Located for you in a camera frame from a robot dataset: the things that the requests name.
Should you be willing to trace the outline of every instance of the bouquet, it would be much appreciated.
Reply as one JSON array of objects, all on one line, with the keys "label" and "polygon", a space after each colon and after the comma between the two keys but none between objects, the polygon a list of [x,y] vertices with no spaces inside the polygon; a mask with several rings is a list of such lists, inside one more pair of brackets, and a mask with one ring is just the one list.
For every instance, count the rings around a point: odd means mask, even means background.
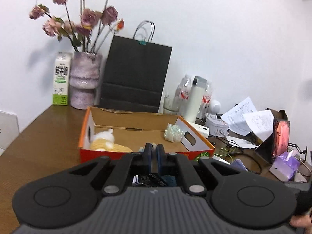
[{"label": "bouquet", "polygon": [[[112,32],[115,34],[124,27],[124,20],[118,19],[118,12],[115,7],[107,6],[108,0],[105,1],[103,11],[93,11],[89,8],[86,8],[85,0],[80,0],[79,23],[74,23],[70,20],[70,15],[68,13],[66,4],[68,0],[52,1],[58,5],[65,6],[67,13],[67,19],[65,21],[60,17],[52,16],[46,6],[37,3],[30,11],[29,17],[35,20],[42,16],[48,16],[49,19],[43,25],[43,30],[45,33],[50,37],[57,36],[59,41],[61,41],[63,37],[68,38],[76,52],[79,52],[78,48],[80,48],[82,52],[96,54],[109,33]],[[97,36],[94,40],[94,43],[91,43],[90,37],[97,25]],[[101,43],[96,45],[97,40],[103,32],[105,26],[108,26],[109,29]]]}]

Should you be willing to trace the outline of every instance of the white thermos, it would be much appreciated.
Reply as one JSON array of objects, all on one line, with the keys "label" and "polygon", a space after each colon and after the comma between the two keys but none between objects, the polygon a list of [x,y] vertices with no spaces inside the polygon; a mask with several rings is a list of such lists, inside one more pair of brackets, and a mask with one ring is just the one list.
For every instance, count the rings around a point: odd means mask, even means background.
[{"label": "white thermos", "polygon": [[186,121],[195,123],[198,110],[202,103],[202,98],[206,91],[206,87],[207,87],[206,79],[200,76],[195,76],[191,92],[188,96],[188,101],[186,102],[185,110],[182,115],[182,117]]}]

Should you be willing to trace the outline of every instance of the thermos lid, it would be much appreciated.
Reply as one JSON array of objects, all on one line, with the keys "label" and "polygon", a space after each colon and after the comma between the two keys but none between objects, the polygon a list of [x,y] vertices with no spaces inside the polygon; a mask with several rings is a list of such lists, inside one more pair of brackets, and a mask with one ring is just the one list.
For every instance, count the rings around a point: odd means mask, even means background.
[{"label": "thermos lid", "polygon": [[193,80],[193,86],[200,87],[206,89],[207,87],[207,80],[200,77],[200,76],[195,76]]}]

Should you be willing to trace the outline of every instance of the white wall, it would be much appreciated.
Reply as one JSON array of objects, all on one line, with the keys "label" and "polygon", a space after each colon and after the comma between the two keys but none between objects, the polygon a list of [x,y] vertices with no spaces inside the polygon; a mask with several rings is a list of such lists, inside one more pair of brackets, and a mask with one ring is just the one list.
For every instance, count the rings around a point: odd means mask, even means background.
[{"label": "white wall", "polygon": [[[0,110],[16,113],[23,130],[51,104],[57,51],[72,50],[28,18],[35,0],[0,0]],[[65,8],[38,0],[57,16]],[[104,0],[86,0],[101,10]],[[185,73],[213,82],[221,112],[250,96],[258,110],[292,108],[300,77],[305,21],[302,0],[110,0],[131,37],[144,19],[155,22],[155,43],[173,46],[165,89],[174,92]],[[78,21],[78,2],[69,1]],[[107,42],[102,47],[106,56]]]},{"label": "white wall", "polygon": [[[295,103],[291,121],[291,142],[299,145],[300,149],[308,146],[312,150],[311,124],[312,124],[312,0],[304,1],[307,19],[307,31],[305,35],[304,67],[300,84],[293,101]],[[310,153],[307,156],[311,163]]]}]

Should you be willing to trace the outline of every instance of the ribbed gray surface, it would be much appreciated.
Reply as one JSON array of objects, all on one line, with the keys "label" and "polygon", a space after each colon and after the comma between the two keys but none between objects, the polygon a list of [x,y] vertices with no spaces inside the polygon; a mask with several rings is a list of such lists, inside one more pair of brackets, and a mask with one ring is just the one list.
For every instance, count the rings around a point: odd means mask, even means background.
[{"label": "ribbed gray surface", "polygon": [[246,230],[219,219],[203,198],[184,194],[179,187],[129,187],[106,197],[84,221],[56,230],[25,225],[14,234],[294,234],[281,226]]}]

